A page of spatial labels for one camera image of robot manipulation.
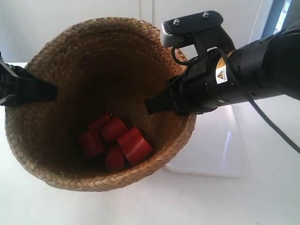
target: white wall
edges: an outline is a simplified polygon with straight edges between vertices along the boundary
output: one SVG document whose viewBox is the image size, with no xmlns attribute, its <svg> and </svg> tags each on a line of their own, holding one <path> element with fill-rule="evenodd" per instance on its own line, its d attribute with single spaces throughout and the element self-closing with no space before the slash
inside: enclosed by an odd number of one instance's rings
<svg viewBox="0 0 300 225">
<path fill-rule="evenodd" d="M 65 28 L 84 20 L 135 17 L 159 27 L 162 21 L 205 10 L 222 14 L 223 27 L 240 47 L 250 38 L 260 37 L 271 3 L 272 0 L 0 0 L 0 51 L 7 62 L 28 61 Z"/>
</svg>

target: wicker basket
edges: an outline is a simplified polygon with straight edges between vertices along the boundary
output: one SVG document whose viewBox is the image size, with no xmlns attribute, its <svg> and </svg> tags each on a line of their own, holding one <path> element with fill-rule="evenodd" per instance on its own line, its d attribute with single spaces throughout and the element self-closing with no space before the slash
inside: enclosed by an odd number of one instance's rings
<svg viewBox="0 0 300 225">
<path fill-rule="evenodd" d="M 113 17 L 76 24 L 47 43 L 26 68 L 58 85 L 58 99 L 7 108 L 7 139 L 22 166 L 53 187 L 107 191 L 132 184 L 169 162 L 194 130 L 195 114 L 146 112 L 144 99 L 185 67 L 173 62 L 159 30 L 144 21 Z M 107 110 L 142 130 L 156 149 L 150 159 L 120 172 L 80 159 L 77 135 Z"/>
</svg>

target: screw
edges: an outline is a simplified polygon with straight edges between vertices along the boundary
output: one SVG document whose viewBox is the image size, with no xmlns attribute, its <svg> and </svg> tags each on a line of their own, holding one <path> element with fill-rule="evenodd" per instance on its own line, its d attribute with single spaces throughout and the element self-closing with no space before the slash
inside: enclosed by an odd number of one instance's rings
<svg viewBox="0 0 300 225">
<path fill-rule="evenodd" d="M 174 24 L 175 26 L 179 26 L 179 19 L 175 19 L 175 20 L 173 21 L 173 24 Z"/>
<path fill-rule="evenodd" d="M 209 15 L 210 15 L 209 12 L 204 12 L 202 16 L 203 16 L 205 19 L 208 19 Z"/>
</svg>

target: white surface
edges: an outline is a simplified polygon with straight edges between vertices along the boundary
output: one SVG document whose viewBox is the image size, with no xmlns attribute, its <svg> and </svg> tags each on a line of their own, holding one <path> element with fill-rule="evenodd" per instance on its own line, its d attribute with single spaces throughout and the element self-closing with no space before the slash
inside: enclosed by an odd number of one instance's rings
<svg viewBox="0 0 300 225">
<path fill-rule="evenodd" d="M 258 39 L 272 0 L 0 0 L 0 50 L 5 61 L 29 61 L 46 42 L 84 20 L 124 16 L 160 27 L 175 17 L 216 10 L 236 47 Z M 189 48 L 188 57 L 194 55 Z"/>
<path fill-rule="evenodd" d="M 233 108 L 224 106 L 198 115 L 188 143 L 166 168 L 179 173 L 245 176 L 248 158 Z"/>
<path fill-rule="evenodd" d="M 299 101 L 280 96 L 260 100 L 258 104 L 300 144 Z M 247 176 L 222 178 L 161 169 L 122 189 L 80 193 L 49 187 L 19 165 L 5 139 L 4 108 L 1 107 L 0 223 L 300 224 L 300 155 L 272 131 L 248 103 L 235 105 L 234 110 L 250 161 Z"/>
</svg>

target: red block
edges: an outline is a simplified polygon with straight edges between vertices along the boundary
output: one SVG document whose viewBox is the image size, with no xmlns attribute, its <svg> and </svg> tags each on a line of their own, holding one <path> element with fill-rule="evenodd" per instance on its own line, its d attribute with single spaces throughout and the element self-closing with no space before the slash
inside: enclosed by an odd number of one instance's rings
<svg viewBox="0 0 300 225">
<path fill-rule="evenodd" d="M 89 130 L 97 130 L 110 120 L 111 120 L 111 117 L 108 115 L 108 113 L 105 113 L 103 116 L 98 118 L 96 121 L 89 124 Z"/>
<path fill-rule="evenodd" d="M 125 159 L 118 145 L 112 146 L 106 156 L 105 165 L 109 171 L 119 171 L 124 167 Z"/>
<path fill-rule="evenodd" d="M 148 159 L 153 148 L 142 135 L 138 135 L 122 147 L 122 152 L 131 165 L 136 165 Z"/>
<path fill-rule="evenodd" d="M 83 155 L 86 158 L 91 158 L 105 152 L 104 145 L 98 133 L 94 130 L 79 135 L 79 142 L 82 147 Z"/>
<path fill-rule="evenodd" d="M 120 118 L 114 118 L 108 121 L 99 130 L 99 133 L 106 142 L 110 143 L 121 137 L 127 130 L 126 125 Z"/>
<path fill-rule="evenodd" d="M 133 127 L 129 131 L 127 131 L 125 134 L 123 134 L 121 137 L 119 137 L 117 139 L 117 143 L 119 146 L 124 147 L 127 142 L 135 139 L 139 135 L 141 135 L 140 130 L 136 127 Z"/>
</svg>

